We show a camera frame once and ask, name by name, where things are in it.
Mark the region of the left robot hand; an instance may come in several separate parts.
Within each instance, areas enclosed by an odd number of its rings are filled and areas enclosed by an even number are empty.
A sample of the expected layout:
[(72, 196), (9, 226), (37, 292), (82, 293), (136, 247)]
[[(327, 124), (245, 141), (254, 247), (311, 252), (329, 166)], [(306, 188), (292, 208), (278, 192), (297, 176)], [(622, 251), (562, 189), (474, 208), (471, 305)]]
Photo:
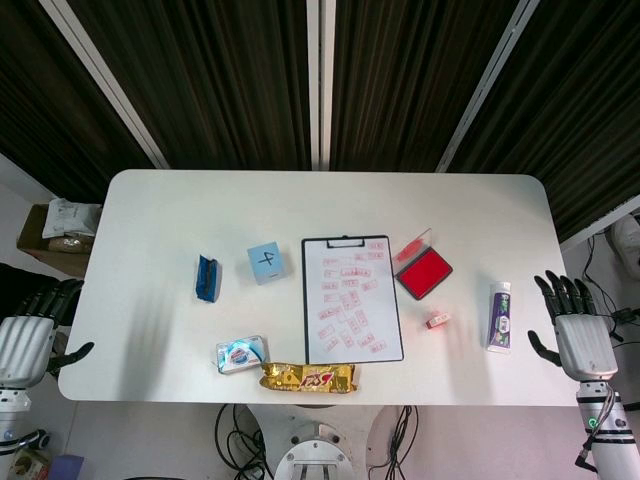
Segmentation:
[(72, 325), (83, 282), (51, 282), (24, 296), (1, 319), (1, 387), (25, 390), (46, 374), (56, 376), (68, 365), (84, 359), (94, 343), (58, 354), (54, 343), (60, 327)]

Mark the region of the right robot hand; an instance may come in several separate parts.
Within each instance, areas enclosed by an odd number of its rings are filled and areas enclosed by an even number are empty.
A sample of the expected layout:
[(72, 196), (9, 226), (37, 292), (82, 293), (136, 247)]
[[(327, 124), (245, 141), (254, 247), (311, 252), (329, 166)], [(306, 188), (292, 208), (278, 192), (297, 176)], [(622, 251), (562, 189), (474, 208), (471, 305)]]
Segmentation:
[(527, 337), (535, 353), (577, 382), (611, 380), (618, 372), (618, 364), (610, 330), (605, 317), (596, 312), (584, 282), (550, 270), (543, 277), (536, 275), (534, 282), (543, 296), (558, 347), (550, 350), (530, 330)]

